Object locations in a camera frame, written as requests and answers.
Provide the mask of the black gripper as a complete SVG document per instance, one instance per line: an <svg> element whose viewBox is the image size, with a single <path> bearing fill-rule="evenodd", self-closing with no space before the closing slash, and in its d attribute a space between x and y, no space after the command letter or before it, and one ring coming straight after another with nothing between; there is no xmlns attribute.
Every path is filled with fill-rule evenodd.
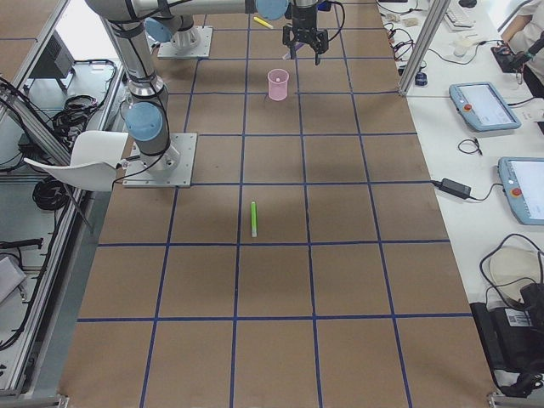
<svg viewBox="0 0 544 408"><path fill-rule="evenodd" d="M289 6L286 17L290 25L283 26L282 42L289 49L289 59L296 58L298 43L314 50L314 65L320 64L320 55L328 50L328 32L317 27L317 6Z"/></svg>

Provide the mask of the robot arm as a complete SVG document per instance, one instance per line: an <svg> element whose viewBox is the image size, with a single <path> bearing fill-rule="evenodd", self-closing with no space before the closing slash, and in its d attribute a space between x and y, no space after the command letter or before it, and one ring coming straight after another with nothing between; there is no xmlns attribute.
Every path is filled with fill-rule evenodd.
<svg viewBox="0 0 544 408"><path fill-rule="evenodd" d="M326 30L317 27L319 1L88 1L87 5L106 22L116 50L127 70L129 89L136 101L150 100L165 109L167 91L156 73L146 40L145 22L154 20L167 37L192 28L195 14L261 14L291 22L283 27L282 42L296 56L297 43L308 44L315 63L328 50Z"/></svg>

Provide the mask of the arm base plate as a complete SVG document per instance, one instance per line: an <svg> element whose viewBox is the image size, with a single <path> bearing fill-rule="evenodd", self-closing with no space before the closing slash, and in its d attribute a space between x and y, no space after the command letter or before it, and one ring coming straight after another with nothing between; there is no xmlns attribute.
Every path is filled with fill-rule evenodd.
<svg viewBox="0 0 544 408"><path fill-rule="evenodd" d="M178 31L170 42L160 45L157 56L162 60L207 59L210 54L213 28L209 25L193 26Z"/></svg>
<svg viewBox="0 0 544 408"><path fill-rule="evenodd" d="M142 155L133 142L131 155L138 160L128 163L122 184L128 188L189 188L196 154L196 133L171 133L170 146L158 163L155 158Z"/></svg>

